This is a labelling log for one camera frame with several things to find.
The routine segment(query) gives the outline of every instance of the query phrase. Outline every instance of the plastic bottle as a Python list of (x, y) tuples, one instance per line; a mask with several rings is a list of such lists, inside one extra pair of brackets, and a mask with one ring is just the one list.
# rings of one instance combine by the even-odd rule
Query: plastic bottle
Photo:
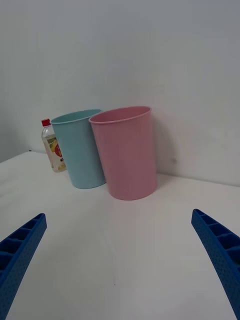
[(54, 129), (50, 124), (49, 119), (44, 119), (41, 121), (43, 130), (41, 133), (41, 138), (44, 143), (46, 153), (51, 163), (52, 170), (54, 172), (61, 172), (66, 170), (66, 165), (59, 148)]

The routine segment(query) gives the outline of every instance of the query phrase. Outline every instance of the blue bucket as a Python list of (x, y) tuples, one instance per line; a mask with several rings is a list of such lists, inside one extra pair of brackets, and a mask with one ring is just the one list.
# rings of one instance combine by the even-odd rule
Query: blue bucket
[(90, 189), (105, 183), (89, 118), (100, 113), (90, 109), (68, 113), (51, 121), (71, 183), (76, 188)]

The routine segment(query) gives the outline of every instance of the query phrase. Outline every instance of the pink cup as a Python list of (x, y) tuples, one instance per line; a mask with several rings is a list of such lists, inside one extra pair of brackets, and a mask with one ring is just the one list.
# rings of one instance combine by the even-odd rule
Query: pink cup
[(148, 106), (124, 107), (89, 119), (114, 198), (136, 200), (156, 189), (151, 110)]

